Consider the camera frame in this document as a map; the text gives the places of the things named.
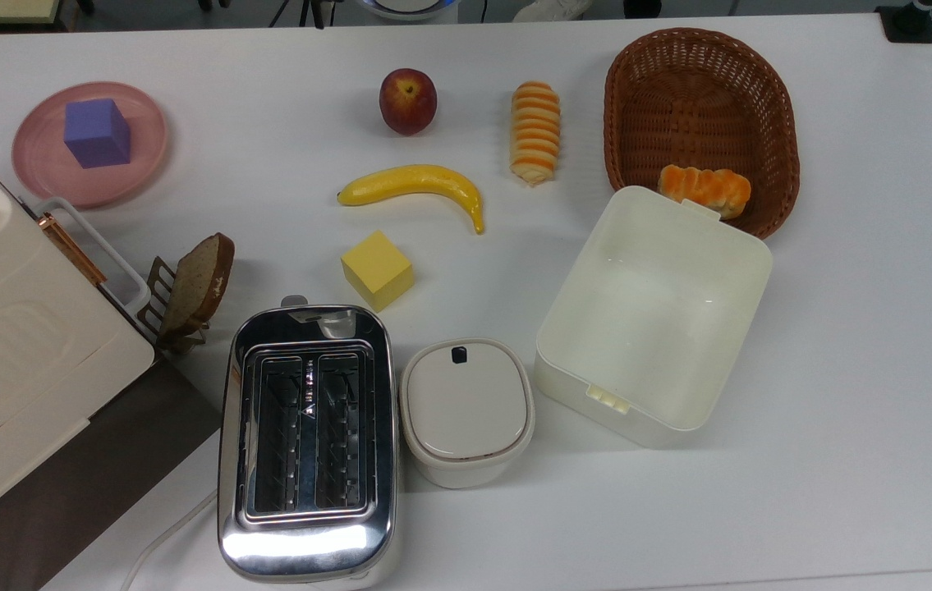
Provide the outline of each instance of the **toy food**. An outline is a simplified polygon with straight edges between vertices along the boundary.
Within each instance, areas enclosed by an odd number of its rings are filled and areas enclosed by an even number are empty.
[[[64,105],[64,145],[83,168],[127,164],[131,128],[111,98]]]
[[[469,213],[473,229],[484,233],[484,199],[469,179],[435,164],[409,164],[361,176],[337,194],[341,205],[367,205],[412,192],[434,192]]]
[[[382,231],[372,233],[343,254],[342,271],[376,313],[414,285],[411,261]]]
[[[671,164],[659,175],[659,192],[678,203],[694,201],[721,213],[722,220],[731,220],[743,213],[751,198],[751,181],[727,168],[700,171]]]
[[[424,72],[409,67],[391,71],[382,81],[379,108],[392,131],[415,135],[436,115],[436,86]]]
[[[549,84],[529,81],[513,93],[510,171],[529,185],[553,178],[560,154],[560,98]]]
[[[157,345],[176,349],[181,337],[202,328],[225,296],[236,244],[221,232],[203,240],[177,262],[170,301],[158,327]]]

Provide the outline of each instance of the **small white container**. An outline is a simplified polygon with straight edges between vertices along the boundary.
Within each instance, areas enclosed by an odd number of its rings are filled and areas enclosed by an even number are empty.
[[[424,348],[403,371],[399,397],[415,464],[444,488],[491,482],[528,447],[535,429],[528,373],[499,341]]]
[[[535,385],[633,442],[706,423],[773,255],[690,201],[613,195],[538,333]]]

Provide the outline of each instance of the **bread roll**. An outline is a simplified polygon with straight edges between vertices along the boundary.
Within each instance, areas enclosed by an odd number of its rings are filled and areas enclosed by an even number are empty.
[[[751,198],[751,181],[722,168],[720,171],[700,171],[668,165],[659,175],[659,192],[680,203],[684,199],[721,213],[722,220],[731,220]]]
[[[513,93],[510,171],[529,185],[553,178],[560,154],[560,98],[545,82]]]

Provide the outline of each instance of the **box lid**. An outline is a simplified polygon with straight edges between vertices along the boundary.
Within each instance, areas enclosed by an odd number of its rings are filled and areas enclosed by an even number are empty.
[[[412,451],[472,460],[514,447],[530,422],[525,380],[494,341],[450,341],[421,351],[402,385]]]

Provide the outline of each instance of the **banana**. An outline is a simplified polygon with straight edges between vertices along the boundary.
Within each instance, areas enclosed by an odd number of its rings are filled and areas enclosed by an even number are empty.
[[[484,233],[484,199],[461,173],[435,164],[410,164],[361,176],[337,194],[341,205],[367,205],[412,192],[435,192],[469,213],[473,229]]]

